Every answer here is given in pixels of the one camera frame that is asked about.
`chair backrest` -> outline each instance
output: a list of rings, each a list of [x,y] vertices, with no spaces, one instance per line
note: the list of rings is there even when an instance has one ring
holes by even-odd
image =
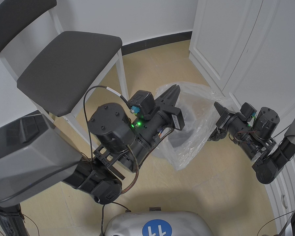
[[[4,0],[0,4],[0,52],[36,18],[57,5],[57,0]]]

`drawer handle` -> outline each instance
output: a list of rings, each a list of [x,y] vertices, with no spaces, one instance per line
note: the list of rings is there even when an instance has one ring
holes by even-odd
[[[282,204],[283,204],[285,209],[288,208],[288,206],[285,204],[285,195],[282,195]]]

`white cable label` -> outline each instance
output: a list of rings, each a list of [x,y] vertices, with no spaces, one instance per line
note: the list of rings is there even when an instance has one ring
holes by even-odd
[[[118,93],[118,92],[115,91],[114,89],[111,89],[110,87],[107,87],[106,89],[109,90],[110,92],[113,92],[114,94],[118,95],[119,97],[121,96],[120,93]]]
[[[222,128],[222,127],[225,125],[225,123],[228,121],[228,119],[229,119],[230,117],[231,117],[231,116],[227,116],[227,117],[225,118],[225,120],[222,122],[220,128]]]
[[[175,124],[175,128],[177,129],[180,129],[180,126],[179,126],[179,122],[178,122],[178,118],[177,116],[175,115],[171,115],[173,117],[173,121],[174,121],[174,124]]]

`transparent plastic bag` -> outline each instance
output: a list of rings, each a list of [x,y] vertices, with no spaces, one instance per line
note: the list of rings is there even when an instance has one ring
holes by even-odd
[[[220,115],[214,107],[217,101],[230,107],[232,99],[226,99],[210,87],[190,82],[175,82],[159,87],[156,96],[160,96],[173,84],[180,86],[180,94],[176,107],[181,109],[185,126],[182,131],[174,130],[152,152],[154,156],[166,158],[175,170],[184,169],[199,153]]]

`blue circular logo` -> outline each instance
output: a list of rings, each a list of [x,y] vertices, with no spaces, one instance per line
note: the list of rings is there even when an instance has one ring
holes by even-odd
[[[161,219],[153,219],[142,228],[143,236],[171,236],[172,228],[168,222]]]

